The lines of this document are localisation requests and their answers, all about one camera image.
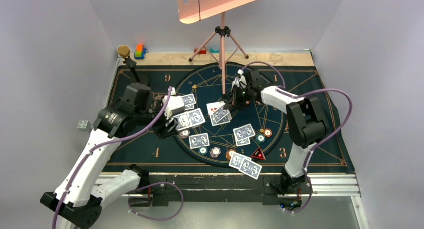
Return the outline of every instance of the dark green playing mat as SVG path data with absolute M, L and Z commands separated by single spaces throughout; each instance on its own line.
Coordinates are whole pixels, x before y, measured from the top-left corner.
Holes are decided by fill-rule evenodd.
M 226 86 L 229 90 L 236 72 L 243 65 L 227 64 Z M 262 77 L 276 85 L 281 80 L 271 68 L 252 66 L 259 69 Z M 277 66 L 286 82 L 286 90 L 301 95 L 306 92 L 324 88 L 315 67 Z M 289 136 L 290 127 L 281 111 L 266 105 L 252 103 L 243 110 L 231 112 L 233 120 L 229 124 L 212 126 L 206 104 L 216 102 L 222 96 L 222 76 L 218 64 L 205 66 L 138 66 L 137 72 L 150 78 L 150 87 L 154 96 L 167 94 L 168 87 L 176 88 L 179 95 L 194 94 L 196 108 L 200 108 L 206 118 L 202 126 L 190 130 L 191 135 L 208 133 L 210 151 L 214 147 L 221 150 L 218 158 L 212 158 L 209 151 L 206 155 L 199 154 L 199 149 L 190 149 L 188 139 L 178 136 L 159 140 L 152 131 L 143 136 L 123 143 L 113 154 L 104 168 L 104 172 L 122 172 L 126 166 L 137 164 L 155 173 L 238 173 L 228 167 L 226 152 L 234 149 L 238 153 L 251 156 L 260 146 L 266 155 L 266 160 L 259 163 L 263 166 L 262 173 L 280 173 L 287 162 L 293 142 Z M 132 82 L 132 74 L 128 68 L 121 66 L 117 70 L 109 101 L 122 97 L 126 86 Z M 334 131 L 340 125 L 339 114 L 328 94 L 319 94 L 319 100 L 324 108 L 329 128 Z M 251 140 L 248 146 L 237 147 L 233 129 L 246 124 L 252 124 L 256 133 L 263 129 L 271 129 L 272 137 L 264 144 L 258 145 Z M 341 135 L 332 138 L 315 151 L 309 164 L 311 173 L 353 173 L 354 166 Z

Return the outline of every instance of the music stand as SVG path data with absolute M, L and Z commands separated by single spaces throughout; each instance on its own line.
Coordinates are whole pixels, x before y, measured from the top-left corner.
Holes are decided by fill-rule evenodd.
M 239 49 L 246 59 L 249 58 L 249 55 L 234 38 L 234 35 L 231 34 L 230 28 L 225 25 L 226 12 L 254 1 L 257 0 L 177 0 L 179 20 L 184 24 L 193 24 L 218 14 L 221 15 L 221 25 L 215 28 L 212 35 L 210 35 L 210 37 L 197 49 L 197 51 L 193 54 L 193 56 L 188 59 L 188 61 L 192 62 L 193 59 L 200 53 L 200 51 L 205 48 L 206 51 L 218 62 L 219 68 L 222 70 L 223 96 L 225 96 L 226 94 L 227 62 L 234 56 L 234 54 Z M 206 45 L 217 34 L 220 35 L 219 60 L 211 53 L 209 49 L 206 48 Z M 232 53 L 232 55 L 228 58 L 227 61 L 225 60 L 225 37 L 231 38 L 233 42 L 237 45 L 237 49 Z

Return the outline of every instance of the stacked colored blocks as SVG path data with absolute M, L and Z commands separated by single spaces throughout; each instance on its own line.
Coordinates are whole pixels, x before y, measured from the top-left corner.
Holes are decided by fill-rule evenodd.
M 146 57 L 147 49 L 145 48 L 145 45 L 138 44 L 135 48 L 134 52 L 134 58 L 135 59 L 144 59 Z

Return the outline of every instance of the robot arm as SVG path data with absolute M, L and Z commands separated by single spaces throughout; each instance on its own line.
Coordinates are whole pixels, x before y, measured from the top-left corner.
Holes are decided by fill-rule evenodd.
M 44 193 L 40 200 L 55 211 L 61 197 L 66 194 L 62 205 L 59 205 L 59 215 L 64 218 L 59 228 L 70 229 L 74 224 L 80 229 L 88 229 L 100 217 L 102 208 L 130 191 L 150 185 L 149 172 L 132 165 L 120 176 L 96 186 L 97 178 L 121 142 L 104 145 L 93 152 L 91 150 L 97 145 L 128 136 L 137 126 L 150 124 L 167 99 L 168 96 L 164 96 L 154 100 L 148 86 L 133 83 L 126 88 L 123 98 L 99 112 L 87 145 L 69 175 L 54 192 Z M 173 117 L 184 111 L 183 99 L 176 96 L 173 88 L 163 115 L 152 127 L 155 134 L 160 139 L 177 134 L 179 122 Z
M 311 158 L 308 154 L 313 153 L 311 149 L 325 138 L 328 131 L 321 104 L 316 97 L 298 97 L 266 83 L 257 70 L 240 70 L 225 108 L 244 108 L 249 101 L 272 106 L 287 115 L 293 146 L 276 189 L 283 194 L 294 192 L 305 182 L 305 172 Z

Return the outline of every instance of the white wall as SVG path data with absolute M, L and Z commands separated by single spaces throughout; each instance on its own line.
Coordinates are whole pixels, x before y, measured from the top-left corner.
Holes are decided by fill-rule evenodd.
M 344 0 L 314 50 L 325 84 L 354 102 L 343 137 L 371 228 L 423 228 L 423 5 Z
M 214 16 L 191 25 L 179 21 L 177 0 L 90 0 L 114 47 L 150 52 L 192 51 L 220 25 Z M 342 0 L 259 0 L 227 13 L 227 25 L 248 52 L 314 48 Z M 215 38 L 210 44 L 219 48 Z M 235 49 L 231 40 L 228 49 Z
M 0 228 L 49 228 L 107 99 L 116 51 L 89 0 L 0 0 Z

